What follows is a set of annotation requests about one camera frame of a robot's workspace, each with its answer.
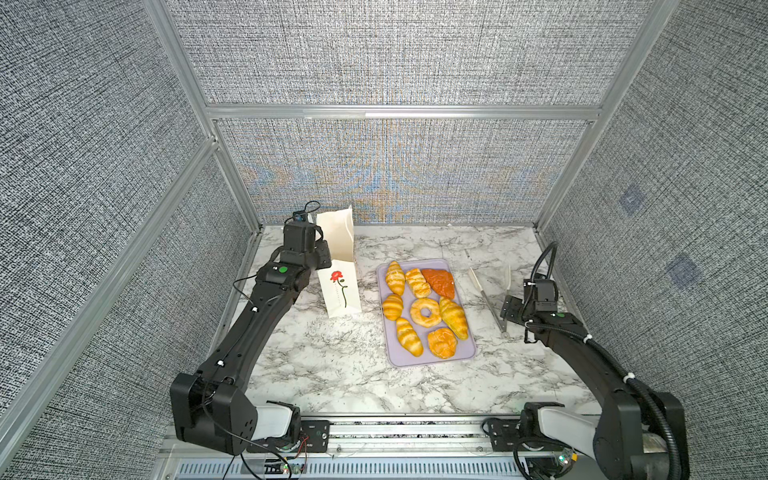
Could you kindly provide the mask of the white slotted serving tongs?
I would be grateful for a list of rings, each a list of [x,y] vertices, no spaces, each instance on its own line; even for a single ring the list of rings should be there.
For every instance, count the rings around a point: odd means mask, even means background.
[[[501,315],[502,306],[510,293],[512,282],[511,264],[505,259],[478,260],[468,250],[465,251],[469,262],[468,276],[473,288],[483,299],[494,323],[503,339],[509,339],[508,321]]]

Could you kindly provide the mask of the white paper bag red flower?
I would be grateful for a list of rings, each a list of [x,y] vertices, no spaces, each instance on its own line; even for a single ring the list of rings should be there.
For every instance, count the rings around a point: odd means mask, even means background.
[[[319,214],[317,224],[324,232],[331,256],[331,266],[318,271],[328,316],[361,313],[352,206]]]

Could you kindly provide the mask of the large striped croissant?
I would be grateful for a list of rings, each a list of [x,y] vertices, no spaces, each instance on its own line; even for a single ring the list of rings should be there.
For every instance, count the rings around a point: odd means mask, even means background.
[[[460,340],[469,338],[469,326],[463,308],[455,301],[446,297],[439,299],[442,321],[453,331]]]

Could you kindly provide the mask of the round golden pastry bottom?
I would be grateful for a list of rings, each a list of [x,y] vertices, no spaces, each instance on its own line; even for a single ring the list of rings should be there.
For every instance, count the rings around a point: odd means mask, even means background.
[[[456,354],[458,340],[449,328],[429,332],[427,341],[430,352],[439,359],[452,358]]]

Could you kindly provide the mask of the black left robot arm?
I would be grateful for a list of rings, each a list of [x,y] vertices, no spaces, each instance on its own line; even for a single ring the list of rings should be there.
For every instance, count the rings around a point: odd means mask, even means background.
[[[193,374],[180,373],[170,387],[178,439],[229,455],[254,445],[258,408],[247,384],[269,337],[293,307],[313,272],[332,266],[322,228],[291,221],[283,245],[255,275],[246,307],[222,342]]]

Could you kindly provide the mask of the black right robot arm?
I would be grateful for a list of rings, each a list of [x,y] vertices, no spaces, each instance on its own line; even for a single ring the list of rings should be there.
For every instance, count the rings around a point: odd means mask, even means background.
[[[598,401],[589,420],[557,402],[528,402],[511,426],[489,420],[497,451],[518,457],[525,447],[570,449],[592,458],[608,479],[686,479],[690,475],[684,408],[624,368],[573,314],[557,307],[558,288],[536,276],[522,297],[508,295],[499,318],[525,328],[524,340],[560,356]]]

